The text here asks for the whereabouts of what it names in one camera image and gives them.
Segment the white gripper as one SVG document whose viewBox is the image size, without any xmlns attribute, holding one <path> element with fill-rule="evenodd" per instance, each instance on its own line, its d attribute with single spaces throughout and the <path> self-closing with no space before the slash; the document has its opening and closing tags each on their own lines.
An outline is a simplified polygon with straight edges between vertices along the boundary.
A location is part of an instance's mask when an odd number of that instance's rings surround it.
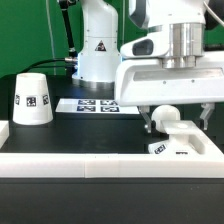
<svg viewBox="0 0 224 224">
<path fill-rule="evenodd" d="M 165 69 L 159 59 L 123 61 L 116 72 L 114 98 L 120 106 L 139 106 L 148 133 L 149 106 L 202 103 L 200 119 L 207 130 L 214 102 L 224 102 L 224 51 L 206 52 L 194 68 Z"/>
</svg>

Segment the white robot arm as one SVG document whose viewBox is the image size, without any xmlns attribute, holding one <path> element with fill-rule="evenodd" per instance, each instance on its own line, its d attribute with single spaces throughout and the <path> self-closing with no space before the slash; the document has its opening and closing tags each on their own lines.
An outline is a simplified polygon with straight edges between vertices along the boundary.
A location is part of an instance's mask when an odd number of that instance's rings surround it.
<svg viewBox="0 0 224 224">
<path fill-rule="evenodd" d="M 150 122 L 149 108 L 197 104 L 203 125 L 217 102 L 224 102 L 224 50 L 203 49 L 204 14 L 210 0 L 129 0 L 129 16 L 147 35 L 118 47 L 118 15 L 103 0 L 58 0 L 63 12 L 79 2 L 84 16 L 84 47 L 77 53 L 73 82 L 114 88 L 121 106 L 136 106 Z"/>
</svg>

